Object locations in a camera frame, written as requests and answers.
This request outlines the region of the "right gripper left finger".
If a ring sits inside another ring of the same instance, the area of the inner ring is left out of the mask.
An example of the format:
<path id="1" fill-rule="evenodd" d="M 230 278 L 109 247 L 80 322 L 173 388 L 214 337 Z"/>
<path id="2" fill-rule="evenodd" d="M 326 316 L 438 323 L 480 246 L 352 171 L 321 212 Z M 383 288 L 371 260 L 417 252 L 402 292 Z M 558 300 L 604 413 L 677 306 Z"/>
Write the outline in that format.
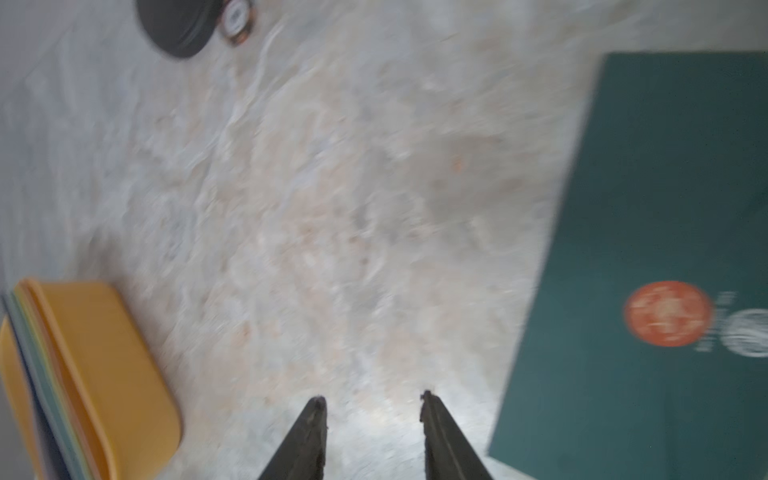
<path id="1" fill-rule="evenodd" d="M 312 397 L 259 476 L 268 479 L 322 480 L 326 462 L 327 402 Z"/>

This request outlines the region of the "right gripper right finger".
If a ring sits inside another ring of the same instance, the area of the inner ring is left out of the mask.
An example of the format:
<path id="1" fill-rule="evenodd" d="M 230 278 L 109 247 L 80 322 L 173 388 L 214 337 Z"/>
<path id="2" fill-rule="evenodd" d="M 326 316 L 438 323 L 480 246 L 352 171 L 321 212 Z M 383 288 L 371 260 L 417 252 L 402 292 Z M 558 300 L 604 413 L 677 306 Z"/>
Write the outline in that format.
<path id="1" fill-rule="evenodd" d="M 439 396 L 421 395 L 425 435 L 425 476 L 430 480 L 492 480 L 487 468 Z"/>

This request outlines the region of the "yellow storage tray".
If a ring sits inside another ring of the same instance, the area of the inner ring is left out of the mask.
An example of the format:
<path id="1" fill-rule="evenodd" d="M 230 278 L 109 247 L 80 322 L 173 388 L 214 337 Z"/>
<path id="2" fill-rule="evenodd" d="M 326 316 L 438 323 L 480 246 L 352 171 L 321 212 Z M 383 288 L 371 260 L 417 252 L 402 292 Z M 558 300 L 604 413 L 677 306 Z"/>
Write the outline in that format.
<path id="1" fill-rule="evenodd" d="M 155 478 L 178 449 L 181 417 L 120 295 L 103 282 L 16 286 L 41 314 L 93 479 Z"/>

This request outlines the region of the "dark green envelope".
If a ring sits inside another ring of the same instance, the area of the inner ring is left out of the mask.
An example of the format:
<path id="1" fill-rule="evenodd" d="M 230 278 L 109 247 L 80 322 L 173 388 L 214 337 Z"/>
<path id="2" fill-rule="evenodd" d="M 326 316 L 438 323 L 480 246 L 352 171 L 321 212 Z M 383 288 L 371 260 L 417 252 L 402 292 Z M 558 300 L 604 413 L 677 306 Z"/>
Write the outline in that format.
<path id="1" fill-rule="evenodd" d="M 605 57 L 489 453 L 766 477 L 765 53 Z"/>

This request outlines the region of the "light green envelope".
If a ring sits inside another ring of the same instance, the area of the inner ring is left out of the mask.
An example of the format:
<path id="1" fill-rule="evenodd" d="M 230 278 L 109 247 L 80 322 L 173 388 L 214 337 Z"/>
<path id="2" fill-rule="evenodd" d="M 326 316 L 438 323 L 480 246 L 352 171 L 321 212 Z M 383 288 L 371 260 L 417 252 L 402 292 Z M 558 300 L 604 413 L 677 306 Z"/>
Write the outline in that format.
<path id="1" fill-rule="evenodd" d="M 88 454 L 83 450 L 68 396 L 57 376 L 54 359 L 46 344 L 41 314 L 33 305 L 30 294 L 16 286 L 6 296 L 14 334 L 18 341 L 32 389 L 44 418 L 55 439 L 70 479 L 93 479 Z"/>

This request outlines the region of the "navy blue envelope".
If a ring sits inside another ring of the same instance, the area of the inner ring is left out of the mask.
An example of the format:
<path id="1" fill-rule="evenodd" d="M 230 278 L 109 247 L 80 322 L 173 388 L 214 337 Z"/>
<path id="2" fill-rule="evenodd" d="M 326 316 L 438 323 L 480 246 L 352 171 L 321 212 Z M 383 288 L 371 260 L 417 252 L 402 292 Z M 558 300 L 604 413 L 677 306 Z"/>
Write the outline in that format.
<path id="1" fill-rule="evenodd" d="M 20 328 L 13 321 L 9 293 L 1 295 L 5 317 L 1 324 L 1 378 L 23 446 L 37 479 L 70 479 L 52 427 L 43 410 L 31 375 L 31 367 L 21 349 Z"/>

